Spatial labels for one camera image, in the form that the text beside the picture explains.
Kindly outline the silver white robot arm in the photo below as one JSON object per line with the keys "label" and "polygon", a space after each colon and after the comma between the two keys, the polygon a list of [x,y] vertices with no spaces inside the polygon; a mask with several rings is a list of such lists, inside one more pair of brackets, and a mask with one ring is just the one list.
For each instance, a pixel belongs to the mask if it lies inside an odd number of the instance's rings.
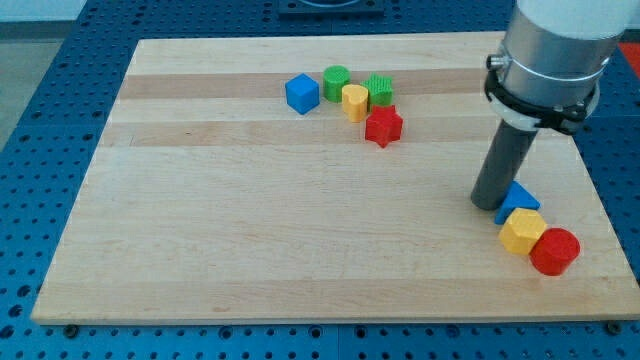
{"label": "silver white robot arm", "polygon": [[597,107],[599,79],[638,0],[517,0],[485,93],[511,127],[573,134]]}

